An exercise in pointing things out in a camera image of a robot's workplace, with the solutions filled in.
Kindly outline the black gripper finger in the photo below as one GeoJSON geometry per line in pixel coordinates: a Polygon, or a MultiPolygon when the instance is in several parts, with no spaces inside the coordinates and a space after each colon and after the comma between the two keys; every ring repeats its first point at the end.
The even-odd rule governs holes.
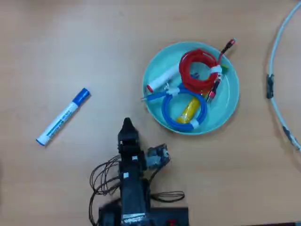
{"type": "Polygon", "coordinates": [[[123,121],[122,128],[118,133],[118,141],[129,142],[139,139],[139,134],[137,129],[132,124],[129,117],[126,117],[123,121]]]}

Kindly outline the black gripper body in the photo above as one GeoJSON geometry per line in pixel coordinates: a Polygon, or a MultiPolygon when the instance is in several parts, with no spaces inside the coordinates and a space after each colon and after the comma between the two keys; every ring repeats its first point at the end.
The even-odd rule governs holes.
{"type": "Polygon", "coordinates": [[[139,139],[119,140],[119,173],[122,179],[141,179],[146,171],[145,154],[140,147],[139,139]]]}

